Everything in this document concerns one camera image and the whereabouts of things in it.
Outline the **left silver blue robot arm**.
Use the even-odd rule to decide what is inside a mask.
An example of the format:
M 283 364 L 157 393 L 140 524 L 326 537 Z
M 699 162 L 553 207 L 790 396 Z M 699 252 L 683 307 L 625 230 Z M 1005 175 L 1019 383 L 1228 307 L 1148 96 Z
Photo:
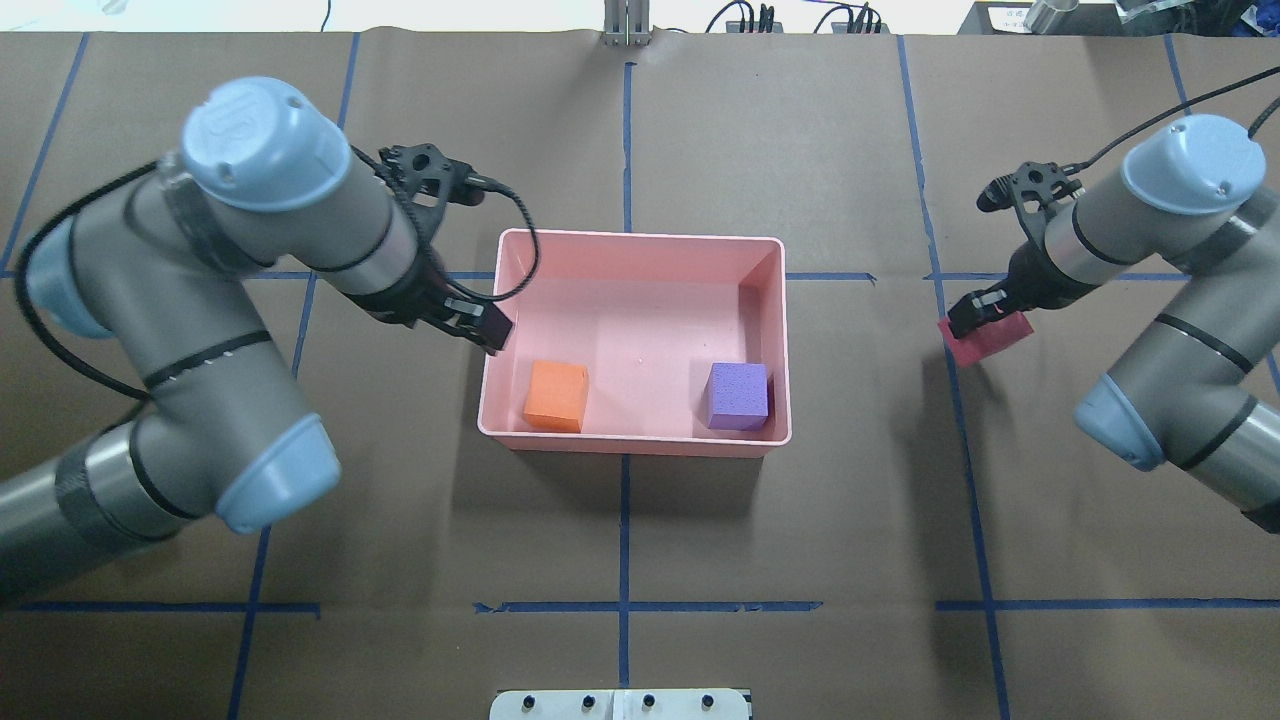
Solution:
M 425 322 L 488 354 L 503 293 L 451 279 L 433 240 L 449 204 L 515 191 L 430 143 L 378 158 L 271 77 L 216 87 L 179 146 L 37 231 L 14 270 L 32 332 L 137 400 L 120 421 L 3 483 L 3 605 L 214 515 L 248 534 L 337 486 L 321 418 L 244 290 L 293 258 L 374 319 Z

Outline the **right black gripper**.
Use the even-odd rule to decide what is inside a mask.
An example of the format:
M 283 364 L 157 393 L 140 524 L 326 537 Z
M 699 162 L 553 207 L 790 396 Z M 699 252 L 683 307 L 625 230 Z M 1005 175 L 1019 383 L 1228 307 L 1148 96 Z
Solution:
M 960 297 L 946 313 L 947 327 L 955 340 L 1001 322 L 1012 310 L 1056 310 L 1085 296 L 1085 283 L 1074 281 L 1056 268 L 1048 254 L 1036 242 L 1027 241 L 1007 264 L 1004 290 L 972 291 Z

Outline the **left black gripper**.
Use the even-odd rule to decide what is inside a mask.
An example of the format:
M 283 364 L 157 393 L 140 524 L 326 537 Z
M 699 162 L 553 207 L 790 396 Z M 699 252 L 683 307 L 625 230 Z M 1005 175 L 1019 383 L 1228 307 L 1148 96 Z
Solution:
M 438 260 L 434 250 L 419 250 L 398 281 L 375 293 L 353 295 L 352 302 L 387 324 L 412 328 L 417 322 L 444 323 L 447 334 L 498 355 L 508 343 L 513 320 L 495 304 L 449 297 Z

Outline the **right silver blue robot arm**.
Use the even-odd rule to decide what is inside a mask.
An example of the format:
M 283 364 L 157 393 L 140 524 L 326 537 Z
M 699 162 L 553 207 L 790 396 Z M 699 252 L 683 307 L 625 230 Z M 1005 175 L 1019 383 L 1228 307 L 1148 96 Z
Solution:
M 1239 123 L 1179 117 L 1091 188 L 1075 169 L 1021 164 L 980 193 L 1011 209 L 1025 241 L 1005 278 L 960 297 L 940 322 L 970 366 L 1030 333 L 1027 314 L 1084 299 L 1148 258 L 1185 277 L 1100 377 L 1076 425 L 1140 471 L 1165 462 L 1277 533 L 1277 410 L 1243 380 L 1277 346 L 1277 191 L 1263 147 Z

